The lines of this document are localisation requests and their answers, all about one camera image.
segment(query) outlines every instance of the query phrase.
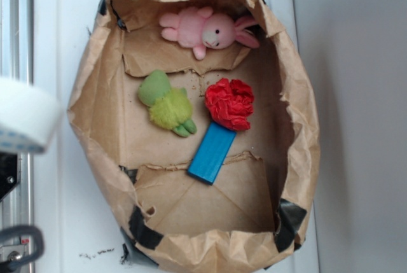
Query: green plush toy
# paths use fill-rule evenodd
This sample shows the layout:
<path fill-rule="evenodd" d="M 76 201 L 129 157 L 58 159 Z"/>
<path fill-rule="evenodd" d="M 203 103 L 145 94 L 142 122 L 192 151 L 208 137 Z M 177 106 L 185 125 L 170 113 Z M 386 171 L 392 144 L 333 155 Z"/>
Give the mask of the green plush toy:
<path fill-rule="evenodd" d="M 173 88 L 167 75 L 153 71 L 141 83 L 137 95 L 149 110 L 150 120 L 157 126 L 172 130 L 182 137 L 197 132 L 191 119 L 192 104 L 185 88 Z"/>

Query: crumpled paper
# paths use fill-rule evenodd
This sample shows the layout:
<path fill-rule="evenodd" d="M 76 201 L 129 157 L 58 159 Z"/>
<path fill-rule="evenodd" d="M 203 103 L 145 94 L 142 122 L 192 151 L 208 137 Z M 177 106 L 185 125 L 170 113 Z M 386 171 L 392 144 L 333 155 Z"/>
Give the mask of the crumpled paper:
<path fill-rule="evenodd" d="M 254 95 L 251 87 L 241 80 L 222 78 L 208 87 L 205 105 L 212 119 L 234 131 L 250 129 L 247 117 L 253 114 Z"/>

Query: stuffed animal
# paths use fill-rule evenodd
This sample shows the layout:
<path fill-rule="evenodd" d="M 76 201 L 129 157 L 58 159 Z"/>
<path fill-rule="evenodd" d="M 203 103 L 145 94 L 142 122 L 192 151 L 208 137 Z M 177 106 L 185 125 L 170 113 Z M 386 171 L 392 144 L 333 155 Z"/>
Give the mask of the stuffed animal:
<path fill-rule="evenodd" d="M 150 120 L 157 126 L 182 137 L 197 132 L 197 126 L 191 119 L 192 104 L 186 96 L 186 89 L 171 87 L 163 71 L 156 70 L 147 76 L 137 96 L 148 107 Z"/>
<path fill-rule="evenodd" d="M 178 14 L 164 14 L 159 24 L 164 27 L 161 33 L 163 38 L 176 41 L 182 47 L 192 48 L 197 60 L 205 57 L 206 48 L 222 49 L 234 41 L 250 48 L 259 47 L 259 41 L 245 29 L 258 24 L 250 15 L 234 22 L 226 14 L 214 14 L 211 7 L 189 7 Z"/>

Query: pink plush bunny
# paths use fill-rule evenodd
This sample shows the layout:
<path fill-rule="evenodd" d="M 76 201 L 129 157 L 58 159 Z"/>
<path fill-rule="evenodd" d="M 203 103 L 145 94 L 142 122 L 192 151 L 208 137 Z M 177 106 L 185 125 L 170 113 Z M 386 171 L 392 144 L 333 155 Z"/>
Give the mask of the pink plush bunny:
<path fill-rule="evenodd" d="M 178 42 L 182 47 L 192 48 L 195 57 L 202 60 L 206 48 L 222 49 L 238 41 L 250 48 L 258 48 L 259 41 L 245 30 L 257 25 L 255 19 L 246 15 L 236 22 L 228 15 L 217 13 L 211 7 L 189 7 L 178 14 L 166 13 L 160 19 L 164 27 L 161 35 L 169 41 Z"/>

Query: bunny ear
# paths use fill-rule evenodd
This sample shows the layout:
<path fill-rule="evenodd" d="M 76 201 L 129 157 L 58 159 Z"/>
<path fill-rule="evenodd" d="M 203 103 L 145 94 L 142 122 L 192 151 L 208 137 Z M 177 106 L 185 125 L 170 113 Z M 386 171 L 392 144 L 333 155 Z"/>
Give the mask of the bunny ear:
<path fill-rule="evenodd" d="M 238 41 L 240 44 L 243 44 L 249 48 L 259 48 L 260 47 L 259 41 L 249 31 L 246 31 L 246 30 L 237 31 L 236 41 Z"/>
<path fill-rule="evenodd" d="M 244 17 L 238 18 L 235 22 L 236 31 L 241 31 L 250 26 L 258 25 L 257 21 L 251 15 L 245 15 Z"/>

